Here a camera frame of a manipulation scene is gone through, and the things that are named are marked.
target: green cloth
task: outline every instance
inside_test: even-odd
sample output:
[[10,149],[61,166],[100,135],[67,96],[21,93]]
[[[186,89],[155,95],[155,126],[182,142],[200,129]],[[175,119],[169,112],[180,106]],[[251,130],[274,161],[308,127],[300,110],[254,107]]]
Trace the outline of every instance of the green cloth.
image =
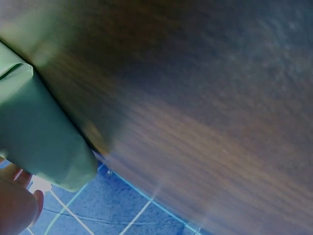
[[33,67],[2,43],[0,155],[69,191],[78,190],[97,173],[92,151]]

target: blue tile floor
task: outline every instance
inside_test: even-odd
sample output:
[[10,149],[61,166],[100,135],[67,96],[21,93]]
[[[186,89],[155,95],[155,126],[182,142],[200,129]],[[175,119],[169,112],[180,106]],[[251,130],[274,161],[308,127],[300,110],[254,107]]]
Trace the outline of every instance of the blue tile floor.
[[21,234],[204,235],[102,164],[78,192],[52,186],[37,223]]

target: finger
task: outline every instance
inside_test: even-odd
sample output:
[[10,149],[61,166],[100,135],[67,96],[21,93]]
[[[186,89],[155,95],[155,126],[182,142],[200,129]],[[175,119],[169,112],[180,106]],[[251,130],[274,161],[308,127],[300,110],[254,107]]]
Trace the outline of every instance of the finger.
[[38,203],[38,213],[36,217],[34,218],[34,220],[31,222],[31,224],[29,225],[30,227],[36,223],[44,207],[44,193],[40,190],[37,190],[33,193],[33,195]]
[[15,180],[22,169],[10,163],[6,168],[0,170],[0,175],[6,180]]
[[33,194],[13,181],[0,180],[0,234],[20,234],[37,217],[38,202]]
[[21,172],[21,174],[15,180],[15,183],[17,183],[22,188],[26,188],[29,185],[31,177],[32,177],[32,174],[30,174],[29,172],[23,170]]

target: wood grain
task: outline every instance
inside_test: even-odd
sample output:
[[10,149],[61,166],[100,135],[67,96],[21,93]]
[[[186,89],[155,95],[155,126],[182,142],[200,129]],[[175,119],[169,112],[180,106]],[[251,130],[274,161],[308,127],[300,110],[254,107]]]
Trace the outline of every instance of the wood grain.
[[0,6],[114,171],[217,235],[313,234],[311,1]]

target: tile grout line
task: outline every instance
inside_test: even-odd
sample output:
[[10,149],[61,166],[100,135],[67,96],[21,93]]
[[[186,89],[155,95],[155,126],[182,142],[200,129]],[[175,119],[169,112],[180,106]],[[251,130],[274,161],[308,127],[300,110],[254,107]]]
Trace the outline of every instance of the tile grout line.
[[30,233],[31,235],[34,235],[34,233],[30,230],[29,227],[27,227],[27,231],[29,231],[29,233]]
[[[117,174],[116,172],[114,172],[115,175],[117,175],[122,181],[124,181],[126,184],[128,184],[131,188],[133,188],[136,192],[138,192],[141,196],[143,196],[146,199],[150,199],[146,194],[144,194],[142,191],[140,191],[139,189],[137,189],[134,185],[132,185],[130,182],[128,182],[127,180],[125,180],[123,177],[121,177],[119,174]],[[185,221],[183,221],[182,219],[178,218],[176,215],[174,215],[173,213],[171,213],[170,211],[168,211],[166,208],[164,208],[163,206],[161,206],[159,203],[157,203],[156,201],[151,201],[152,204],[154,204],[155,206],[157,206],[159,209],[161,209],[163,212],[167,213],[168,215],[170,215],[171,217],[173,217],[174,219],[176,219],[178,222],[182,223],[186,228],[188,228],[189,230],[191,230],[192,232],[195,233],[195,235],[202,235],[200,233],[200,229],[194,229],[193,227],[191,227],[188,223],[186,223]]]
[[139,213],[133,218],[133,220],[124,228],[124,230],[119,234],[123,235],[127,230],[136,222],[136,220],[141,216],[142,213],[147,209],[147,207],[151,204],[153,201],[152,198],[143,206],[143,208],[139,211]]
[[94,233],[87,227],[86,224],[83,223],[83,221],[80,220],[60,199],[53,191],[50,191],[52,196],[65,208],[65,210],[68,211],[77,221],[80,223],[91,235],[94,235]]
[[[101,166],[98,167],[98,171],[103,167],[104,165],[102,164]],[[88,184],[85,184],[73,197],[72,199],[66,204],[67,207],[70,206],[70,204],[73,203],[73,201],[82,193],[82,191],[86,188]],[[55,221],[60,217],[60,215],[65,211],[65,208],[62,208],[60,210],[60,212],[58,214],[55,215],[55,217],[53,218],[53,220],[50,222],[50,224],[48,225],[44,235],[47,235],[50,231],[50,229],[52,228],[53,224],[55,223]]]

